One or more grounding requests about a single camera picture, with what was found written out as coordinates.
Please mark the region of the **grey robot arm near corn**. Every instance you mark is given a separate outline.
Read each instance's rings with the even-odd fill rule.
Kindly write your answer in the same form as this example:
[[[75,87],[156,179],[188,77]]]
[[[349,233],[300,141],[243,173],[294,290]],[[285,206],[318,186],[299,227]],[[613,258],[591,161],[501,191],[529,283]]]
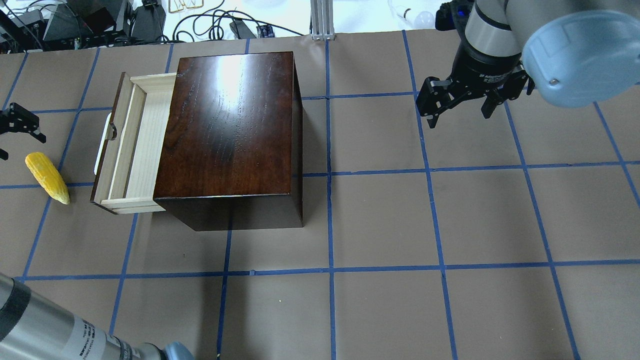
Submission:
[[[137,227],[132,217],[121,271],[113,274],[29,276],[42,231],[54,199],[48,199],[34,242],[21,276],[1,276],[1,358],[5,360],[192,360],[194,356],[181,342],[159,348],[150,342],[132,346],[113,334],[125,275]],[[115,280],[118,289],[113,303],[109,330],[64,309],[32,290],[28,281]]]

